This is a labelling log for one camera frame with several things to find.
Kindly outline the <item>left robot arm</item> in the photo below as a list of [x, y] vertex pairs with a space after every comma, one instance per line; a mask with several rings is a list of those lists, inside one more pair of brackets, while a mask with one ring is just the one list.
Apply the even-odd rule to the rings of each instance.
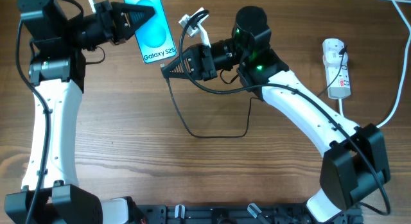
[[92, 14], [67, 18], [59, 3], [17, 0], [20, 28], [31, 40], [30, 70], [21, 74], [35, 99], [30, 161], [18, 193], [5, 197], [15, 223], [145, 223], [131, 197], [100, 200], [78, 185], [74, 162], [76, 118], [84, 92], [87, 60], [110, 42], [130, 39], [155, 14], [151, 6], [89, 0]]

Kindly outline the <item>blue Galaxy smartphone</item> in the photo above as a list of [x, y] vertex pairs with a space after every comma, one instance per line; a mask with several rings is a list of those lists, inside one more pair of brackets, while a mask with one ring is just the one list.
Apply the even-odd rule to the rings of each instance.
[[155, 15], [136, 32], [136, 40], [143, 62], [150, 64], [177, 54], [170, 27], [161, 0], [124, 0], [127, 4], [152, 6]]

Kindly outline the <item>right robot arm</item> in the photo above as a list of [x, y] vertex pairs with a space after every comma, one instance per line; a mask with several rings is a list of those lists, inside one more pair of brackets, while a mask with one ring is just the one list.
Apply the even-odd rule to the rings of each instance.
[[162, 67], [166, 80], [187, 79], [197, 87], [218, 71], [235, 69], [241, 90], [278, 109], [314, 144], [322, 157], [320, 190], [305, 203], [306, 212], [294, 223], [329, 223], [363, 204], [390, 180], [385, 140], [373, 125], [359, 126], [310, 92], [270, 47], [267, 15], [257, 6], [236, 14], [229, 39], [210, 43], [201, 23], [209, 12], [199, 9], [180, 19], [183, 34], [200, 34], [202, 41], [181, 47], [180, 55]]

